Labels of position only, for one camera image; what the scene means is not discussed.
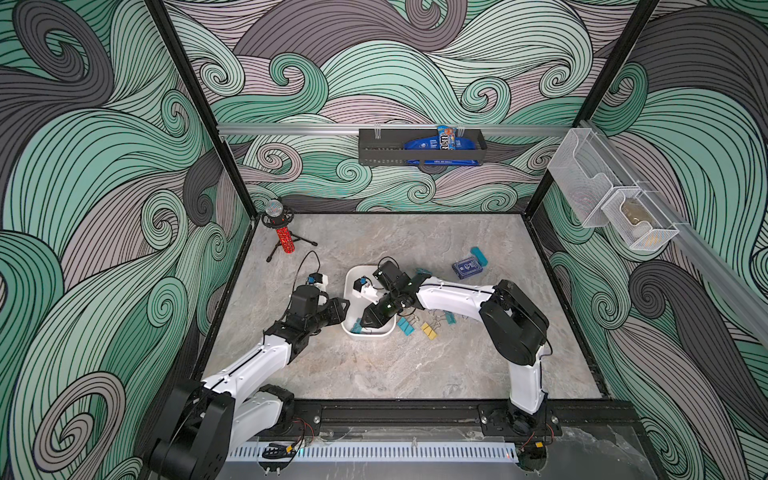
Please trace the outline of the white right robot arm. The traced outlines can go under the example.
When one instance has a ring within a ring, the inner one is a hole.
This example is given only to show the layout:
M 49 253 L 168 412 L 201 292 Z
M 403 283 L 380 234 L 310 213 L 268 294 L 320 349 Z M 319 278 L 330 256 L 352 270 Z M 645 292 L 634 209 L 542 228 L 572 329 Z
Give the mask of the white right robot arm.
M 364 309 L 354 316 L 363 329 L 382 328 L 407 309 L 443 310 L 481 322 L 510 377 L 507 407 L 484 416 L 498 418 L 504 433 L 523 439 L 553 433 L 547 426 L 542 372 L 542 359 L 552 353 L 549 320 L 515 283 L 470 286 L 427 273 L 411 277 L 387 261 L 371 275 L 354 279 L 351 292 L 363 301 Z

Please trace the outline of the yellow binder clip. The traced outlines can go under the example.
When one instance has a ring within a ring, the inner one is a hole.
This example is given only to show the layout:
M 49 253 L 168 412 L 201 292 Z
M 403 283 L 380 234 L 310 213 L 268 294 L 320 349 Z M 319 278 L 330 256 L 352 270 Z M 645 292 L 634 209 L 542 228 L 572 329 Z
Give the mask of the yellow binder clip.
M 428 323 L 423 323 L 421 330 L 429 340 L 434 340 L 437 338 L 437 332 Z

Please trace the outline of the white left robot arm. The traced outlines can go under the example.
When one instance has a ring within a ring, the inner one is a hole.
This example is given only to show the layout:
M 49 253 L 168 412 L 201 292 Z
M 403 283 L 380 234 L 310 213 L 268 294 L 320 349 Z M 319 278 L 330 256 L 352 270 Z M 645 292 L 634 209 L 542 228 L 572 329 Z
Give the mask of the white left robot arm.
M 279 423 L 292 422 L 291 394 L 266 381 L 323 328 L 341 324 L 350 302 L 315 284 L 291 294 L 286 313 L 250 351 L 219 373 L 174 387 L 153 428 L 144 462 L 157 479 L 214 479 L 229 452 Z

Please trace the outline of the white plastic storage tray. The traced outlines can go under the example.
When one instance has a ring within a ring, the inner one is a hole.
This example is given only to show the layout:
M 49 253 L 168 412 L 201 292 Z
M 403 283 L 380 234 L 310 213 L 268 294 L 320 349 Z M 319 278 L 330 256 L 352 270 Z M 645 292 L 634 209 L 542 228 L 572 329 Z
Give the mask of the white plastic storage tray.
M 373 278 L 373 273 L 375 270 L 376 270 L 376 266 L 373 264 L 358 265 L 358 266 L 352 267 L 347 272 L 345 277 L 343 298 L 348 300 L 350 302 L 350 305 L 349 305 L 346 319 L 342 322 L 342 328 L 347 335 L 349 335 L 351 338 L 356 340 L 383 339 L 386 336 L 390 335 L 395 330 L 395 327 L 396 327 L 395 317 L 392 317 L 391 320 L 382 328 L 379 328 L 379 329 L 362 328 L 361 334 L 352 334 L 350 332 L 354 323 L 357 320 L 361 319 L 364 309 L 371 304 L 371 302 L 368 302 L 364 299 L 355 298 L 352 295 L 353 282 L 360 277 L 368 277 L 372 281 L 372 283 L 380 289 L 382 285 Z

